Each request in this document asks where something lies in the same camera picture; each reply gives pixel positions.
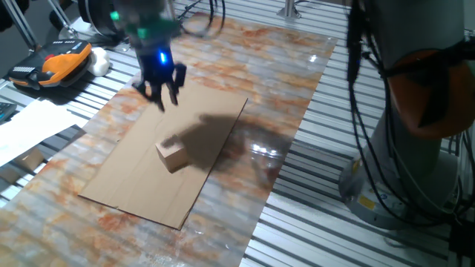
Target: black strap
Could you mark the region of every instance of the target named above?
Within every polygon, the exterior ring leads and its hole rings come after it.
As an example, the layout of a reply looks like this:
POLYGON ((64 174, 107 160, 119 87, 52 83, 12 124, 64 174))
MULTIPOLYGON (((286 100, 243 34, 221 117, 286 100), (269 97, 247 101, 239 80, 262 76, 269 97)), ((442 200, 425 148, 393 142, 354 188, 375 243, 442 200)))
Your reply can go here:
POLYGON ((449 237, 449 250, 459 256, 472 258, 474 252, 475 224, 459 219, 461 224, 454 223, 449 237))
POLYGON ((463 60, 475 59, 475 44, 459 42, 452 47, 410 64, 383 70, 383 78, 406 74, 406 77, 423 87, 432 88, 429 101, 422 114, 419 127, 443 119, 448 111, 450 75, 449 68, 463 60))
POLYGON ((364 20, 365 14, 360 8, 359 0, 354 0, 351 7, 351 13, 348 17, 348 82, 355 82, 356 78, 358 78, 358 72, 361 65, 361 38, 364 32, 364 20))

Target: orange object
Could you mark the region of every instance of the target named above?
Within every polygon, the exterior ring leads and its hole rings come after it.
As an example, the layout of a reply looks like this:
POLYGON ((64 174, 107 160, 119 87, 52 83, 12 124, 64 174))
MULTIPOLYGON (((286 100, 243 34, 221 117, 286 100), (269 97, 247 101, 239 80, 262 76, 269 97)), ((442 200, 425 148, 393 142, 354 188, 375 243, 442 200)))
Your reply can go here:
MULTIPOLYGON (((426 58, 437 50, 423 50, 400 60, 395 67, 426 58)), ((441 139, 468 129, 475 119, 475 77, 467 62, 449 67, 449 99, 445 116, 430 125, 419 127, 428 105, 432 88, 411 81, 407 73, 388 78, 391 96, 403 123, 414 136, 424 139, 441 139)))
POLYGON ((16 83, 17 85, 21 85, 21 86, 27 86, 27 85, 28 85, 27 82, 17 81, 17 80, 15 80, 15 79, 11 79, 11 78, 10 78, 10 81, 16 83))
POLYGON ((51 58, 53 58, 53 57, 54 57, 54 55, 53 55, 53 54, 50 54, 50 55, 48 55, 48 56, 45 57, 45 61, 47 61, 48 59, 51 59, 51 58))
POLYGON ((55 84, 64 79, 69 73, 76 69, 81 62, 91 53, 91 44, 88 44, 79 54, 63 54, 54 56, 43 64, 42 72, 55 73, 51 79, 39 82, 40 85, 55 84))

